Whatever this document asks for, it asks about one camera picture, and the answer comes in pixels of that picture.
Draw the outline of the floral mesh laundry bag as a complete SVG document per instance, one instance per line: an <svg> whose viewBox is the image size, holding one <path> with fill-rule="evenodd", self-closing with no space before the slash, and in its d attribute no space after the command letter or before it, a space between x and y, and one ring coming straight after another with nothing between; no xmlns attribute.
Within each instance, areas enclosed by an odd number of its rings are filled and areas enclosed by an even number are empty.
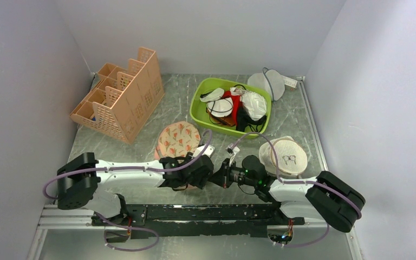
<svg viewBox="0 0 416 260"><path fill-rule="evenodd" d="M160 133L154 157L157 160L163 157L184 157L188 152L193 153L199 142L200 133L193 124L176 122L166 126Z"/></svg>

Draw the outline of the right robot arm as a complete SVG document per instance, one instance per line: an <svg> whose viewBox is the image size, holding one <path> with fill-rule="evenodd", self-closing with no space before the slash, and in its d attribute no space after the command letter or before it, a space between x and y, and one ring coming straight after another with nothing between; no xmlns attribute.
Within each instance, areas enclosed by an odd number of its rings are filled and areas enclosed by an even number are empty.
<svg viewBox="0 0 416 260"><path fill-rule="evenodd" d="M365 198L329 171L307 179L277 179L255 155L247 156L241 167L225 159L208 181L224 189L233 183L253 187L254 195L270 203L271 219L284 224L289 219L321 219L334 229L349 232L361 218Z"/></svg>

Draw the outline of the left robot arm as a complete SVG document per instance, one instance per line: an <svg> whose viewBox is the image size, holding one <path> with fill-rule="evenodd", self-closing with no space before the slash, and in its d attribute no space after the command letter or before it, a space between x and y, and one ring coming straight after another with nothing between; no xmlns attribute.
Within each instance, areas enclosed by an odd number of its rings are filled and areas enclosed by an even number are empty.
<svg viewBox="0 0 416 260"><path fill-rule="evenodd" d="M57 207L60 210L85 207L114 225L121 225L126 222L129 211L124 196L111 193L112 188L175 190L194 186L203 189L213 169L214 164L206 154L127 164L97 160L93 152L86 152L57 170Z"/></svg>

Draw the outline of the black bra in bin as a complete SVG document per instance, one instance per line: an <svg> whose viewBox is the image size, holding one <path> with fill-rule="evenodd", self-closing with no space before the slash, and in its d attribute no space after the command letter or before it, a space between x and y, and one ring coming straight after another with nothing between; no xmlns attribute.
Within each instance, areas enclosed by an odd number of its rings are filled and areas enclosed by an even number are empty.
<svg viewBox="0 0 416 260"><path fill-rule="evenodd" d="M254 120L243 107L240 107L236 114L236 130L246 133L245 130L249 127L252 132L261 132L267 118L267 115L264 115L260 119Z"/></svg>

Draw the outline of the white crumpled bra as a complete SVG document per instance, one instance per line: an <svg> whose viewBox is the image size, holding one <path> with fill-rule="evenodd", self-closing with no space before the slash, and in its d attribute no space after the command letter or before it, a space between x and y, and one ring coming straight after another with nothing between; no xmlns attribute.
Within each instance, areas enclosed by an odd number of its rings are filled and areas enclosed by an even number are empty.
<svg viewBox="0 0 416 260"><path fill-rule="evenodd" d="M241 106L253 121L258 121L266 115L267 102L260 94L241 87L231 87L230 93L239 97Z"/></svg>

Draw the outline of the white bra black trim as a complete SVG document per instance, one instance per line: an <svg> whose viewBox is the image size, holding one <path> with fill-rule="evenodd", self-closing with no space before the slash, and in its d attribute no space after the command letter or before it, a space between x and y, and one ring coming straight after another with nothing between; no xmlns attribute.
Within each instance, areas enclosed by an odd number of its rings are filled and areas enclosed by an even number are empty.
<svg viewBox="0 0 416 260"><path fill-rule="evenodd" d="M214 125L233 126L231 118L232 101L230 98L222 99L225 90L216 88L210 92L201 94L199 99L206 104L206 112L210 122Z"/></svg>

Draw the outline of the red bra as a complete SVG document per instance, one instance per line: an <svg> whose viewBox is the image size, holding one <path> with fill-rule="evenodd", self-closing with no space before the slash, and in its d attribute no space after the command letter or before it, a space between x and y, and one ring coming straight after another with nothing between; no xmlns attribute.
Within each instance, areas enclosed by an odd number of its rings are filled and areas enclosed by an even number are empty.
<svg viewBox="0 0 416 260"><path fill-rule="evenodd" d="M235 125L237 124L237 112L239 107L242 106L241 104L241 99L242 96L241 95L233 95L229 90L226 90L222 96L222 99L228 99L230 98L232 101L232 112L231 112L231 117L235 123Z"/></svg>

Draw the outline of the white round laundry bag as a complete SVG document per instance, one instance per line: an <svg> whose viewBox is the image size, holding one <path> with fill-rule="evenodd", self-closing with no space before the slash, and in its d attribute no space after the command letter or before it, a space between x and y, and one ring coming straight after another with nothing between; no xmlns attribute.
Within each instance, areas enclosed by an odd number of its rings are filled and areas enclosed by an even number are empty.
<svg viewBox="0 0 416 260"><path fill-rule="evenodd" d="M278 101L285 92L284 77L276 70L263 67L260 73L251 75L247 84L266 91L272 101Z"/></svg>

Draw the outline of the green plastic bin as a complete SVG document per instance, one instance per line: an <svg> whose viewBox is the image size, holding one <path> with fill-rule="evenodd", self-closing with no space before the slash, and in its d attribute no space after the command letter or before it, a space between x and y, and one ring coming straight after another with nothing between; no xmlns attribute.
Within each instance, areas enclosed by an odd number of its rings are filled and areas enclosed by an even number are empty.
<svg viewBox="0 0 416 260"><path fill-rule="evenodd" d="M241 132L235 130L235 127L223 127L222 125L214 125L210 121L210 116L206 112L206 104L200 101L200 95L205 94L207 92L210 92L212 90L215 90L216 88L222 88L224 90L230 90L231 87L234 85L242 85L247 90L256 92L263 96L266 100L266 121L262 124L262 130L260 131L261 134L263 134L269 124L270 118L271 118L271 108L272 108L272 101L270 96L265 90L247 85L245 83L239 83L235 81L230 81L226 79L219 79L214 77L208 77L201 81L201 83L198 85L195 94L192 98L191 105L190 105L190 116L195 121L196 124L198 124L201 127L211 129L214 132L234 136L237 138L240 138L245 133L251 132L249 127L246 129L246 132Z"/></svg>

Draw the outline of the small white label box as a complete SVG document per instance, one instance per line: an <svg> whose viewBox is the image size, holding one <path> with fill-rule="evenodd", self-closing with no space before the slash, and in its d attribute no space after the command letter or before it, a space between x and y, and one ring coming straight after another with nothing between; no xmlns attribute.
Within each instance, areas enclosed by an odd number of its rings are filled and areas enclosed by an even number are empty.
<svg viewBox="0 0 416 260"><path fill-rule="evenodd" d="M298 81L295 79L292 79L287 76L282 76L282 79L284 81L284 84L292 89L296 89L298 85Z"/></svg>

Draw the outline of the peach plastic file organizer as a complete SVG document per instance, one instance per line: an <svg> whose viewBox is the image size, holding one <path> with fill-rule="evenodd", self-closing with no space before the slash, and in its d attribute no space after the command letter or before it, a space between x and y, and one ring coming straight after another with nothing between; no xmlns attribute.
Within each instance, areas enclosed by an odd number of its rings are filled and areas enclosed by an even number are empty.
<svg viewBox="0 0 416 260"><path fill-rule="evenodd" d="M71 112L77 124L131 144L165 92L156 51L140 47L126 68L105 63L100 81Z"/></svg>

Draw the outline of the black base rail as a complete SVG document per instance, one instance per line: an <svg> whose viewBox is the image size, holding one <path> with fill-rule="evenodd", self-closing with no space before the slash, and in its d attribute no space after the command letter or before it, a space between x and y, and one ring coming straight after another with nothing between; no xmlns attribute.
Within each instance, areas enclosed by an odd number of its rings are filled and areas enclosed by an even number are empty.
<svg viewBox="0 0 416 260"><path fill-rule="evenodd" d="M302 225L302 217L288 218L275 204L164 205L128 204L109 221L151 229L161 237L235 236L267 237L272 226Z"/></svg>

